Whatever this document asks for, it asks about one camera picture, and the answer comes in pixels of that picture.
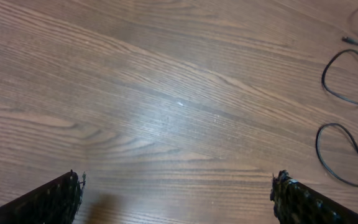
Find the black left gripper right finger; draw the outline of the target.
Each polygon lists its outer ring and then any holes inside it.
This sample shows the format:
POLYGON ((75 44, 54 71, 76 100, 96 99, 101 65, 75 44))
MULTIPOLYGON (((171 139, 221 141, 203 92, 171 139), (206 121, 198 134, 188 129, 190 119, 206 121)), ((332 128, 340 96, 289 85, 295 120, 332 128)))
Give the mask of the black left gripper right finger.
POLYGON ((358 224, 358 213, 291 178, 286 170, 273 177, 270 200, 280 224, 358 224))

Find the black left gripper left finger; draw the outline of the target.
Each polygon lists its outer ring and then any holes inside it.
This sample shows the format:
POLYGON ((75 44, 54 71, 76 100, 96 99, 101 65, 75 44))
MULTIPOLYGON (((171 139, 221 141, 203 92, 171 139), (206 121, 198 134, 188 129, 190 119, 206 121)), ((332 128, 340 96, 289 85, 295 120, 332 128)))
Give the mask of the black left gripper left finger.
POLYGON ((0 224, 72 224, 86 174, 72 170, 0 207, 0 224))

